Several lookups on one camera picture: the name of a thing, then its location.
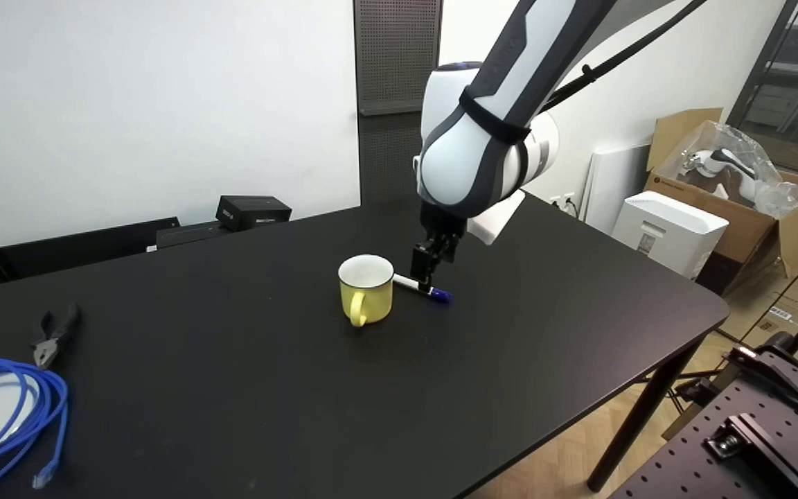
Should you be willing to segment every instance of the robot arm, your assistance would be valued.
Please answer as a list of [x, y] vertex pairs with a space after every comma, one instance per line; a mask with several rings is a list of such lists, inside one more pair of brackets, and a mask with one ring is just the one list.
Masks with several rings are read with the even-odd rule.
[[[410, 269], [422, 287], [433, 283], [440, 262], [456, 262], [467, 220], [510, 198], [548, 166], [558, 130], [542, 111], [612, 5], [615, 0], [519, 0], [482, 68], [451, 64], [429, 75], [422, 155], [417, 159], [427, 241], [417, 248]], [[657, 40], [676, 22], [672, 19], [651, 36]], [[584, 72], [601, 75], [650, 43], [645, 36], [620, 59], [598, 69], [584, 68]]]

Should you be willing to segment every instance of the black table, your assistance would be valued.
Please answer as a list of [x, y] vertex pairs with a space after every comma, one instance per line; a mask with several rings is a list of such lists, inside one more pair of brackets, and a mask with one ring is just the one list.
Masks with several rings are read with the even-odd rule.
[[[46, 312], [86, 328], [68, 470], [46, 496], [456, 496], [663, 366], [598, 488], [727, 306], [528, 199], [494, 248], [464, 241], [440, 308], [397, 288], [363, 333], [335, 269], [407, 269], [417, 204], [273, 226], [0, 287], [0, 357], [30, 357]], [[0, 496], [26, 496], [47, 443]]]

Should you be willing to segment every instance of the cable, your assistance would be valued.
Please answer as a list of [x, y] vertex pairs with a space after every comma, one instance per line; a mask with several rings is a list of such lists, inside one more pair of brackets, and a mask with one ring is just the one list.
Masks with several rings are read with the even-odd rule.
[[70, 418], [70, 409], [68, 409], [70, 389], [65, 377], [47, 369], [39, 369], [33, 364], [14, 364], [3, 357], [0, 357], [0, 377], [8, 381], [8, 382], [0, 382], [0, 389], [14, 387], [14, 381], [19, 389], [19, 396], [8, 421], [0, 428], [0, 481], [33, 449], [36, 438], [50, 424], [58, 421], [55, 449], [50, 460], [33, 478], [33, 488], [46, 488], [62, 466], [65, 442], [68, 442], [68, 418]]

